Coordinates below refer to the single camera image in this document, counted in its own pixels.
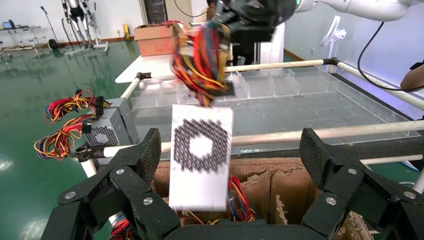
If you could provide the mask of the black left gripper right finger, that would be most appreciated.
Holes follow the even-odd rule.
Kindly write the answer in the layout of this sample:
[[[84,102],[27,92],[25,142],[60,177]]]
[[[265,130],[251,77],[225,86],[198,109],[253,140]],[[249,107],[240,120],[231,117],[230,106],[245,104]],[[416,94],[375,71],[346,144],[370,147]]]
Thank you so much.
[[[353,212],[386,240],[424,237],[424,197],[417,191],[369,170],[359,158],[324,143],[311,128],[301,133],[301,161],[321,190],[301,224],[333,240]]]

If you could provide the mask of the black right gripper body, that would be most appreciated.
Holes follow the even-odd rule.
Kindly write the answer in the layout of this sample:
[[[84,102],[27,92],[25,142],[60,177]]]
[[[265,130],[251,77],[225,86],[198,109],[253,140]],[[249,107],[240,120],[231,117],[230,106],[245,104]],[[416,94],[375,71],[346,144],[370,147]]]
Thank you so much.
[[[276,27],[295,13],[296,0],[236,0],[206,26],[229,43],[270,42]]]

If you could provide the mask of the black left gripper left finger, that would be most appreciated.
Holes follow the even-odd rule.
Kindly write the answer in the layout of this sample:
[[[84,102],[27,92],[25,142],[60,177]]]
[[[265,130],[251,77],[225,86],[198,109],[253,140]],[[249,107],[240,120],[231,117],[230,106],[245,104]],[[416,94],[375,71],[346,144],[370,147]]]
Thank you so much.
[[[118,213],[142,240],[165,239],[181,224],[151,188],[160,158],[160,132],[151,128],[141,143],[120,149],[102,171],[58,196],[42,239],[92,240]]]

